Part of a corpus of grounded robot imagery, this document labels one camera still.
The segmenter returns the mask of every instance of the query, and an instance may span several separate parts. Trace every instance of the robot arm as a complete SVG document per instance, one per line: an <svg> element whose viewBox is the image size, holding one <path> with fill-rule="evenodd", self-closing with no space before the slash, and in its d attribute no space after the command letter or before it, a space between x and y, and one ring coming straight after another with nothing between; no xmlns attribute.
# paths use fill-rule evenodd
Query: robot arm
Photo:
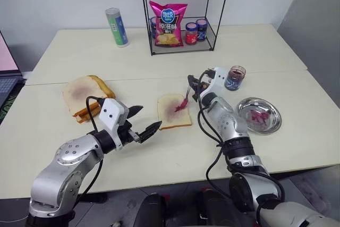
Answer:
<svg viewBox="0 0 340 227"><path fill-rule="evenodd" d="M241 212L256 212L260 226L270 227L336 227L339 223L298 203L285 202L284 189L271 178L254 152L246 121L238 116L228 102L218 95L227 71L206 70L200 79L188 76L194 100L200 111L219 134L220 145L228 170L230 196Z"/></svg>
<svg viewBox="0 0 340 227"><path fill-rule="evenodd" d="M143 143L162 123L153 123L141 134L135 133L126 119L137 114L141 106L127 108L111 98L99 101L104 130L93 131L58 148L52 162L34 180L27 226L68 226L87 173L112 150L121 150L132 141Z"/></svg>

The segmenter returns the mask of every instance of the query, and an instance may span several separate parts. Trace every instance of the laptop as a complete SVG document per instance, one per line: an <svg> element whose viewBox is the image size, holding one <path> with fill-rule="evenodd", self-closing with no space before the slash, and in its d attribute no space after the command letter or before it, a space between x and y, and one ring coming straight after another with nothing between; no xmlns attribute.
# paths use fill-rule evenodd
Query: laptop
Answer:
<svg viewBox="0 0 340 227"><path fill-rule="evenodd" d="M21 80L22 74L0 31L0 107Z"/></svg>

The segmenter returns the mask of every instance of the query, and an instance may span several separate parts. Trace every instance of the white table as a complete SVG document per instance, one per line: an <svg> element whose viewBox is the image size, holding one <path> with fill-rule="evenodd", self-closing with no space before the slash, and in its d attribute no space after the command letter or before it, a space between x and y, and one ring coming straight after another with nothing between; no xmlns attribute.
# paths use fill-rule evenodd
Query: white table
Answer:
<svg viewBox="0 0 340 227"><path fill-rule="evenodd" d="M182 94L187 87L186 78L107 81L107 84L127 106L144 106L131 119L135 131L142 131L158 120L159 96ZM68 112L61 93L64 85L25 86L0 125L0 198L30 197L34 178L51 162L59 145L92 130L90 123L78 124ZM250 133L255 152L269 172L340 162L339 108L308 71L248 73L238 91L224 89L222 96L232 106L247 97L264 98L280 111L283 123L276 133L268 136ZM199 130L198 106L192 99L189 110L191 127L158 131L142 145L131 143L106 155L91 191L205 179L205 171L218 149ZM82 188L88 185L94 171ZM221 159L211 171L211 178L227 176L230 173Z"/></svg>
<svg viewBox="0 0 340 227"><path fill-rule="evenodd" d="M118 48L109 29L60 30L27 84L69 82L89 74L103 80L178 78L233 65L247 73L307 69L270 24L221 27L213 52L151 56L146 29L128 29L127 35L130 45Z"/></svg>

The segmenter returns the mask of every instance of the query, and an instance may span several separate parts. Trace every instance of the pink chip bag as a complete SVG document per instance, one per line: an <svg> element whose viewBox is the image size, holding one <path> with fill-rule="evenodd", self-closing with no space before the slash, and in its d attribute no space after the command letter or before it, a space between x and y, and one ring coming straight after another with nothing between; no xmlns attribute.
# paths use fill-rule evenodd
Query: pink chip bag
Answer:
<svg viewBox="0 0 340 227"><path fill-rule="evenodd" d="M156 15L156 40L160 46L181 47L181 21L187 4L167 4L161 6L153 1L149 2Z"/></svg>

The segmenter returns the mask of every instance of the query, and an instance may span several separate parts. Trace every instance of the bread slice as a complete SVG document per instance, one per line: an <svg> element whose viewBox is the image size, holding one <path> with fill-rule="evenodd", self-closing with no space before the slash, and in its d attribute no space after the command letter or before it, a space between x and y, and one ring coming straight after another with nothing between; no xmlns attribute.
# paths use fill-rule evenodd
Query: bread slice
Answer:
<svg viewBox="0 0 340 227"><path fill-rule="evenodd" d="M96 75L80 77L69 82L63 88L63 97L72 116L78 116L78 122L83 122L86 119L89 120L89 116L88 118L85 117L85 115L88 115L86 109L86 98L88 96L115 98L113 91L111 91L102 79L98 78ZM100 112L99 104L94 99L90 99L89 106L94 115Z"/></svg>
<svg viewBox="0 0 340 227"><path fill-rule="evenodd" d="M165 94L158 99L158 119L162 121L159 127L160 130L191 126L191 118L187 107L175 112L176 107L179 106L183 100L184 97L181 94Z"/></svg>

